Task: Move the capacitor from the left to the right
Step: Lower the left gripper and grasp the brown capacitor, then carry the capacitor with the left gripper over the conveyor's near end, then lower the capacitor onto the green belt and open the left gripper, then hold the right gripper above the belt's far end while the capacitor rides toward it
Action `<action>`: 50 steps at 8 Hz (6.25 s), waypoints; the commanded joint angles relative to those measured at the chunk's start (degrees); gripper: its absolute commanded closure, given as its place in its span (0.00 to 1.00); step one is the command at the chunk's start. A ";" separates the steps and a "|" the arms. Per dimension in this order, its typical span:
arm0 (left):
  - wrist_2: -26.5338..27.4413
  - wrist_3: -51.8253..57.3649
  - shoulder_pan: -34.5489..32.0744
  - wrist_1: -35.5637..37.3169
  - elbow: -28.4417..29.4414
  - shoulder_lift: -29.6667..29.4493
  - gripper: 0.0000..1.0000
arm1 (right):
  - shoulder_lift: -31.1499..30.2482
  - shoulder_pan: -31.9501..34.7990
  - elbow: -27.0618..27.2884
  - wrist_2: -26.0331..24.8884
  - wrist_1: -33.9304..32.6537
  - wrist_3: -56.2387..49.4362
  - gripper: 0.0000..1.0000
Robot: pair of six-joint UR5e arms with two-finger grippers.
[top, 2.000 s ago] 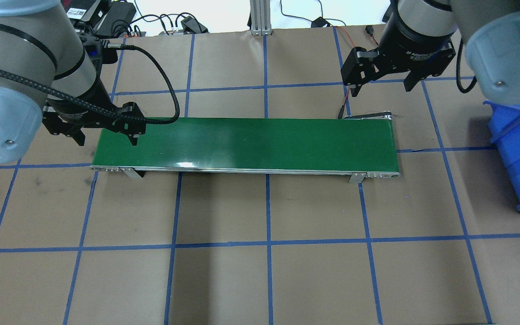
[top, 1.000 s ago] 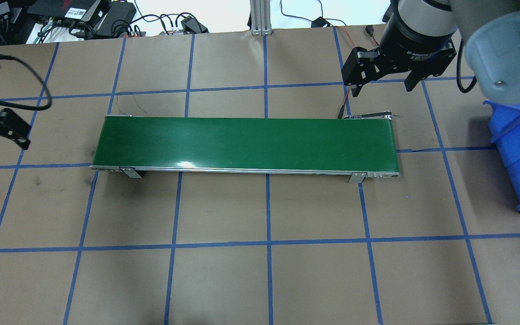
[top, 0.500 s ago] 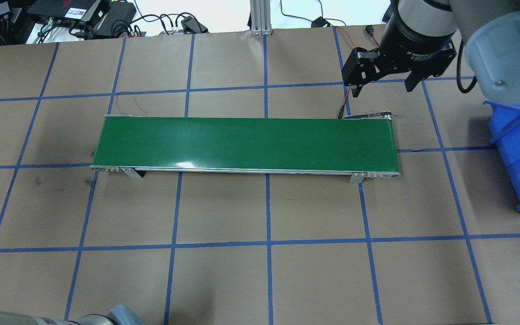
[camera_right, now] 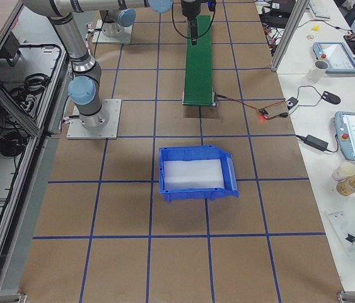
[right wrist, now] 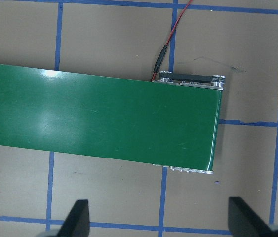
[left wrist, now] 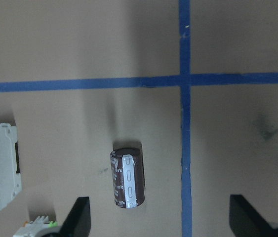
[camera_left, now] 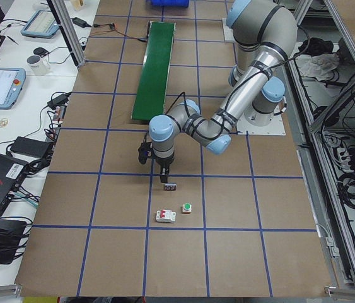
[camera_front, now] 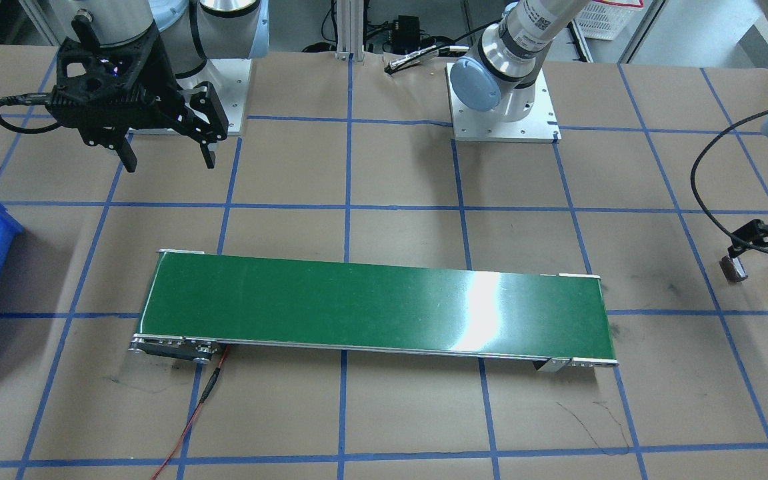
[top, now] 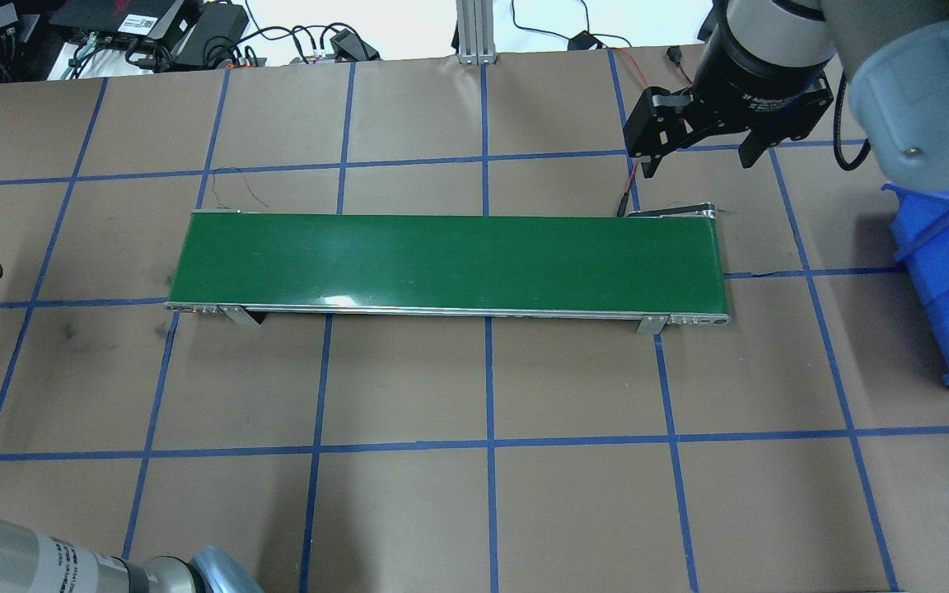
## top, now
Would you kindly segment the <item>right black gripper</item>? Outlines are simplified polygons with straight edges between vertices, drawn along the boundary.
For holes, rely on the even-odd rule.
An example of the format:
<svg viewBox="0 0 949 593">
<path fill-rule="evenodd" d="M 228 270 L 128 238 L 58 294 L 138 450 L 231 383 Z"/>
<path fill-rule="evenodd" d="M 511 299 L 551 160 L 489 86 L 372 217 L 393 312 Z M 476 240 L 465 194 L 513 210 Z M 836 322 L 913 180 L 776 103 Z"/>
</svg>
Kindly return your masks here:
<svg viewBox="0 0 949 593">
<path fill-rule="evenodd" d="M 651 179 L 666 155 L 696 140 L 754 130 L 739 145 L 742 168 L 753 168 L 781 138 L 805 138 L 833 105 L 824 68 L 769 63 L 743 48 L 719 21 L 690 86 L 641 91 L 623 124 L 626 151 L 643 178 Z"/>
</svg>

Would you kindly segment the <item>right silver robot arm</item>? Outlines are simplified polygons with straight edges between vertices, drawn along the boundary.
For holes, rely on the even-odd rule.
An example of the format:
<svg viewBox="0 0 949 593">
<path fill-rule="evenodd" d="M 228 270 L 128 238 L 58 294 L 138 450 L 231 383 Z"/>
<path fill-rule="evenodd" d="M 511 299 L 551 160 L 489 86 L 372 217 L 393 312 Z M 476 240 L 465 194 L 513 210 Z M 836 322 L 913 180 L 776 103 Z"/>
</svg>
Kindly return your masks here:
<svg viewBox="0 0 949 593">
<path fill-rule="evenodd" d="M 645 177 L 728 134 L 749 168 L 835 106 L 893 183 L 949 190 L 949 1 L 716 1 L 708 25 L 692 83 L 647 87 L 625 121 Z"/>
</svg>

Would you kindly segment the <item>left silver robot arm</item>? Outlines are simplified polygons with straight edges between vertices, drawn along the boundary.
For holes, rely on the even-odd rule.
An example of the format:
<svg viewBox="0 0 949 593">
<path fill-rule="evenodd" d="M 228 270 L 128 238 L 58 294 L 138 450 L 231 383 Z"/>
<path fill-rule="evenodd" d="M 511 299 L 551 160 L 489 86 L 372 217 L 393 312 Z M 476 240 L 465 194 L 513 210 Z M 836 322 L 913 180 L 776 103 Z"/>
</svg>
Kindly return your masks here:
<svg viewBox="0 0 949 593">
<path fill-rule="evenodd" d="M 48 509 L 124 541 L 103 554 L 0 517 L 0 592 L 259 592 L 222 547 L 134 556 L 177 315 L 156 299 L 0 301 L 0 470 L 57 477 Z"/>
</svg>

